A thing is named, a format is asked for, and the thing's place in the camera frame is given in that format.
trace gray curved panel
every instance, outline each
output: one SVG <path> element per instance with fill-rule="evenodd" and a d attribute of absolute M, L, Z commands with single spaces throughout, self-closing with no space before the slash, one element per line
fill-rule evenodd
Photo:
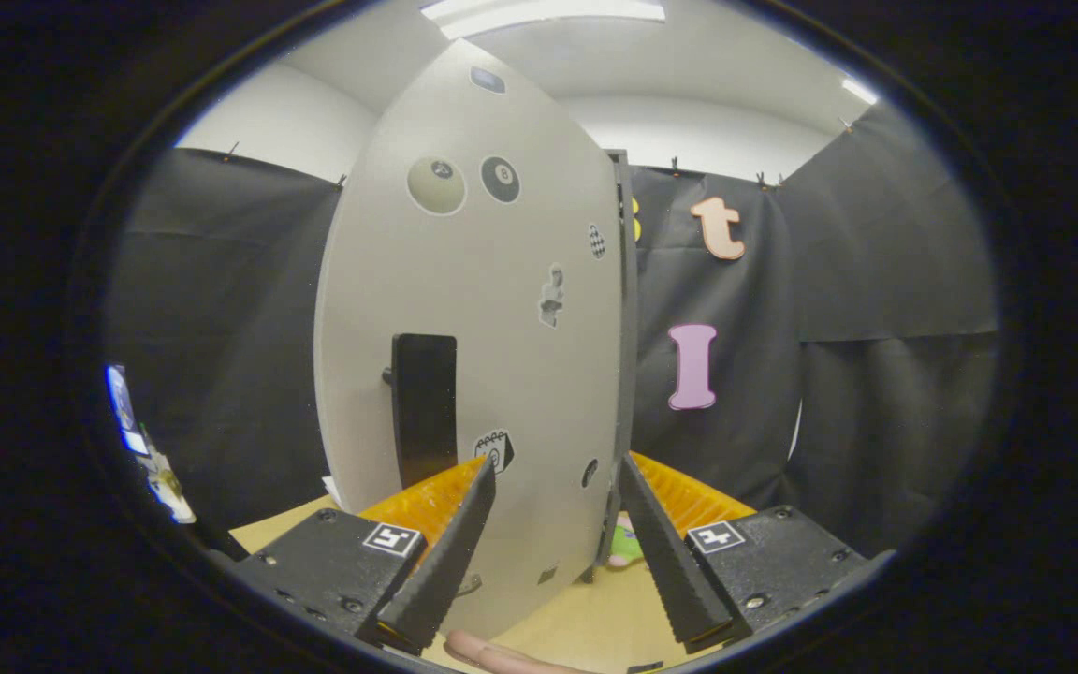
<path fill-rule="evenodd" d="M 464 41 L 402 91 L 351 169 L 314 343 L 342 507 L 401 490 L 381 379 L 395 333 L 457 339 L 458 459 L 505 448 L 503 430 L 513 452 L 466 576 L 480 583 L 443 631 L 492 638 L 593 564 L 611 471 L 582 481 L 614 459 L 621 231 L 607 153 Z"/>

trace pink letter i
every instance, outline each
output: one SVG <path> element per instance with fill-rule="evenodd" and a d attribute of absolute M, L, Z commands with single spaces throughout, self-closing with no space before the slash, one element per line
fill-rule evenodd
<path fill-rule="evenodd" d="M 709 343 L 718 336 L 713 325 L 678 325 L 668 330 L 677 343 L 677 391 L 668 398 L 672 409 L 705 409 L 716 396 L 709 389 Z"/>

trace foam letter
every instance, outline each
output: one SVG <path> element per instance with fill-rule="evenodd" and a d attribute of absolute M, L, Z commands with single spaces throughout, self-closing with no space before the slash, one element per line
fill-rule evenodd
<path fill-rule="evenodd" d="M 701 218 L 701 234 L 714 257 L 723 260 L 743 257 L 746 251 L 743 242 L 731 239 L 731 222 L 740 222 L 740 210 L 728 209 L 727 202 L 718 196 L 710 196 L 709 200 L 693 204 L 689 212 Z"/>
<path fill-rule="evenodd" d="M 668 398 L 672 409 L 705 409 L 716 396 L 709 389 L 709 343 L 718 336 L 713 325 L 678 325 L 668 330 L 677 343 L 677 391 Z"/>

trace ceiling light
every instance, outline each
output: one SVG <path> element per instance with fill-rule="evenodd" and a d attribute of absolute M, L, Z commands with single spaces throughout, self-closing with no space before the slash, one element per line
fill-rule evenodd
<path fill-rule="evenodd" d="M 423 12 L 423 15 L 431 18 L 432 22 L 437 22 L 442 17 L 450 17 L 452 14 L 480 8 L 482 4 L 489 4 L 492 2 L 493 0 L 441 0 L 440 3 L 425 5 L 419 12 Z"/>
<path fill-rule="evenodd" d="M 842 87 L 846 91 L 851 91 L 852 94 L 859 96 L 869 106 L 874 106 L 877 99 L 880 99 L 876 98 L 876 94 L 871 93 L 871 90 L 866 88 L 866 86 L 855 80 L 851 80 L 851 78 L 842 81 Z"/>
<path fill-rule="evenodd" d="M 424 16 L 440 26 L 448 39 L 467 38 L 510 25 L 567 17 L 640 18 L 663 22 L 663 6 L 641 0 L 525 0 L 520 3 L 496 3 L 483 11 L 466 13 L 455 20 L 441 20 L 468 9 L 488 4 L 488 0 L 443 0 L 423 9 Z"/>

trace black backdrop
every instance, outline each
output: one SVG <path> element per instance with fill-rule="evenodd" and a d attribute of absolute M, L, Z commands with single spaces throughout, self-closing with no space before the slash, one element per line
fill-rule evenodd
<path fill-rule="evenodd" d="M 863 554 L 917 532 L 976 443 L 996 304 L 976 208 L 908 120 L 873 107 L 782 188 L 633 167 L 633 448 L 752 507 L 803 508 Z M 689 208 L 722 197 L 746 252 Z M 107 300 L 108 354 L 202 521 L 322 493 L 316 278 L 338 191 L 198 150 L 154 168 Z M 711 408 L 673 410 L 672 326 L 718 329 Z"/>
<path fill-rule="evenodd" d="M 791 232 L 803 407 L 772 500 L 863 554 L 902 545 L 979 441 L 996 375 L 984 217 L 879 102 L 776 191 Z"/>
<path fill-rule="evenodd" d="M 322 493 L 314 304 L 335 184 L 201 150 L 152 170 L 115 255 L 108 358 L 207 528 Z"/>

